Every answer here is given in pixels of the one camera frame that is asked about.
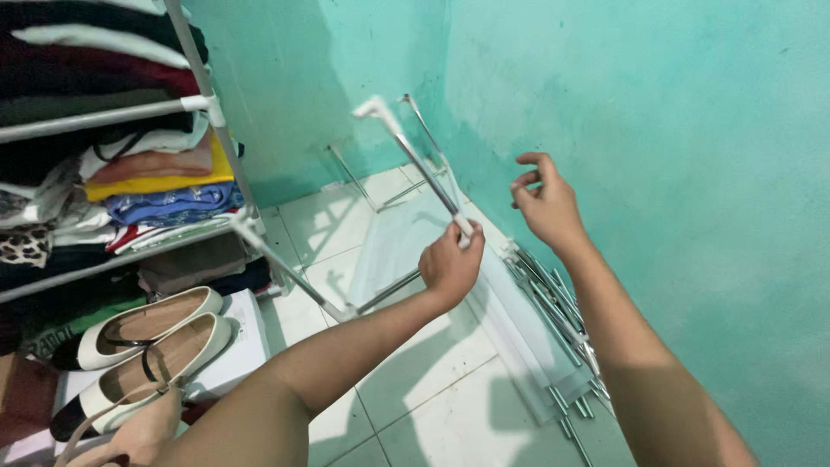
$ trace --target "hand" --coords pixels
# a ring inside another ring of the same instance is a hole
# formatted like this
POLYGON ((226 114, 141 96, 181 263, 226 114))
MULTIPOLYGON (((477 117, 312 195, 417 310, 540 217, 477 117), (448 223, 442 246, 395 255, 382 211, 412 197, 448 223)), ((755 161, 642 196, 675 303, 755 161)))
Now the hand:
POLYGON ((513 209, 520 209, 530 232, 547 243, 557 256, 590 244, 579 217, 574 189, 559 175, 550 155, 526 152, 516 158, 523 165, 537 165, 536 170, 522 174, 510 184, 513 209), (541 182, 533 189, 527 186, 541 182))
POLYGON ((471 224, 475 231, 470 237, 469 248, 458 246, 461 229, 453 222, 435 243, 423 250, 417 264, 427 284, 427 294, 435 299, 441 313, 461 303, 478 278, 484 253, 484 232, 477 222, 471 221, 471 224))

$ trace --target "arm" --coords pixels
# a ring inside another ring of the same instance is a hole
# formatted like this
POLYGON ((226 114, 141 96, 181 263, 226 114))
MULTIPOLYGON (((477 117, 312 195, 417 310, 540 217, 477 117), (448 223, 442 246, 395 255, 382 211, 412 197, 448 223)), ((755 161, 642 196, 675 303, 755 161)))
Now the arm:
POLYGON ((514 208, 574 281, 626 442, 639 465, 757 465, 747 444, 648 325, 585 232, 574 190, 544 153, 510 185, 514 208), (541 185, 527 189, 531 184, 541 185))
POLYGON ((427 289, 298 342, 254 371, 187 430, 156 465, 306 465, 308 424, 431 320, 454 308, 478 277, 481 226, 467 250, 450 224, 424 250, 427 289))

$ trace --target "leopard print cloth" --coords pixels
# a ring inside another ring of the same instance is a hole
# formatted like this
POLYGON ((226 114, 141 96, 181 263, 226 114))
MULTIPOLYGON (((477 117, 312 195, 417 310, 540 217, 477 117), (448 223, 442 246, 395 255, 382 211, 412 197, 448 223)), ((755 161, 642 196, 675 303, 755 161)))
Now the leopard print cloth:
POLYGON ((11 229, 0 229, 0 261, 43 268, 51 252, 51 241, 49 224, 19 225, 11 229))

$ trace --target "shoebox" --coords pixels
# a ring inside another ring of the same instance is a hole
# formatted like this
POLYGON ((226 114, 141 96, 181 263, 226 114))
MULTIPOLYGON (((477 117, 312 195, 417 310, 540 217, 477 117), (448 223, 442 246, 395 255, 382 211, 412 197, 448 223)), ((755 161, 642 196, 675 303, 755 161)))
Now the shoebox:
MULTIPOLYGON (((227 394, 271 356, 265 323, 253 293, 245 289, 223 297, 223 300, 219 315, 231 322, 231 341, 184 387, 186 401, 205 401, 227 394)), ((108 369, 65 371, 58 382, 54 411, 57 413, 108 369)), ((80 441, 76 445, 76 455, 109 442, 113 434, 80 441)), ((66 443, 56 443, 55 456, 60 455, 65 448, 66 443)))
POLYGON ((0 357, 0 446, 49 426, 57 374, 16 353, 0 357))
POLYGON ((227 394, 271 357, 259 306, 250 290, 224 297, 221 316, 231 322, 231 341, 185 386, 185 398, 199 402, 227 394))

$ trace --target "pink cloth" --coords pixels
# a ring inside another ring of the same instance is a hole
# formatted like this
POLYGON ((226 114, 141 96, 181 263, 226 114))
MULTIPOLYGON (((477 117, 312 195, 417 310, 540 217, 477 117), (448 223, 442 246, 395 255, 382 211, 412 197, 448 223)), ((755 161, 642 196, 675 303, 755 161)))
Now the pink cloth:
POLYGON ((210 175, 213 172, 211 138, 212 131, 208 129, 199 144, 191 150, 179 153, 149 150, 122 156, 95 172, 95 175, 92 175, 88 181, 96 184, 109 184, 129 179, 168 175, 182 177, 210 175))

